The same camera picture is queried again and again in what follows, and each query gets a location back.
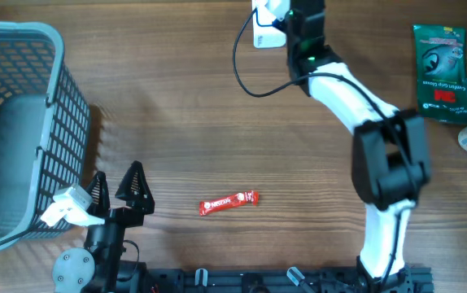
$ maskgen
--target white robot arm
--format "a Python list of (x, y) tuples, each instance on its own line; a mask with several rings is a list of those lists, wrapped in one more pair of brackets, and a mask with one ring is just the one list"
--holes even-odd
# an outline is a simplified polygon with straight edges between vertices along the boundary
[[(367, 211), (357, 267), (370, 291), (395, 287), (405, 268), (408, 218), (430, 179), (423, 120), (371, 93), (325, 45), (323, 0), (254, 1), (255, 9), (264, 7), (274, 15), (273, 27), (286, 35), (293, 84), (324, 103), (354, 136), (352, 179)], [(387, 154), (388, 142), (399, 152)]]

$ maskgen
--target green snack bag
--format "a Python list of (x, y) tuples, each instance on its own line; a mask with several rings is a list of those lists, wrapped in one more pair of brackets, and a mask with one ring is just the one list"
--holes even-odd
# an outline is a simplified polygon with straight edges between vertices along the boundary
[(424, 117), (467, 124), (465, 29), (413, 25), (418, 109)]

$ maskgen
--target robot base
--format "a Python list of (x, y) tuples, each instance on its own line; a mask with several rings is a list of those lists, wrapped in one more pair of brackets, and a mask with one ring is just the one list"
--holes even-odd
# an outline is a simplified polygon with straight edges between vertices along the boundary
[[(122, 261), (121, 276), (130, 275), (135, 263)], [(356, 268), (328, 268), (302, 271), (304, 286), (296, 286), (285, 270), (207, 271), (184, 272), (180, 269), (146, 270), (140, 263), (134, 278), (118, 282), (117, 293), (367, 293), (365, 278)], [(387, 288), (387, 293), (434, 293), (429, 268), (403, 270), (405, 278), (400, 286)]]

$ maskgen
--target wood grain surface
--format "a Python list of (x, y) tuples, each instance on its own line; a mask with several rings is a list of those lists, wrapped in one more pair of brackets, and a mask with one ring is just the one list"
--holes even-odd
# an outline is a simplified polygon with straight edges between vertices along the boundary
[[(375, 94), (416, 101), (412, 24), (467, 28), (467, 1), (328, 1), (329, 44)], [(244, 2), (0, 7), (0, 20), (42, 21), (63, 35), (65, 61), (91, 104), (84, 182), (107, 173), (111, 193), (133, 160), (156, 200), (127, 231), (154, 268), (354, 265), (364, 205), (350, 178), (351, 136), (323, 105), (288, 89), (251, 98), (232, 73)], [(285, 50), (238, 50), (253, 91), (288, 81)], [(467, 153), (460, 126), (426, 121), (433, 180), (408, 227), (404, 256), (430, 266), (437, 292), (467, 292)], [(260, 205), (199, 217), (198, 203), (255, 189)], [(113, 205), (121, 205), (113, 200)], [(0, 292), (51, 292), (61, 251), (83, 229), (0, 252)], [(132, 249), (124, 259), (134, 259)]]

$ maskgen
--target gray plastic basket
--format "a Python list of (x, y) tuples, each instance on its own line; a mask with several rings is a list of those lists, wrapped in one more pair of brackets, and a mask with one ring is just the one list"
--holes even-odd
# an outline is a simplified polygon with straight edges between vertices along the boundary
[[(0, 240), (39, 222), (56, 190), (80, 181), (89, 123), (59, 33), (47, 24), (0, 22)], [(69, 228), (42, 223), (26, 237)]]

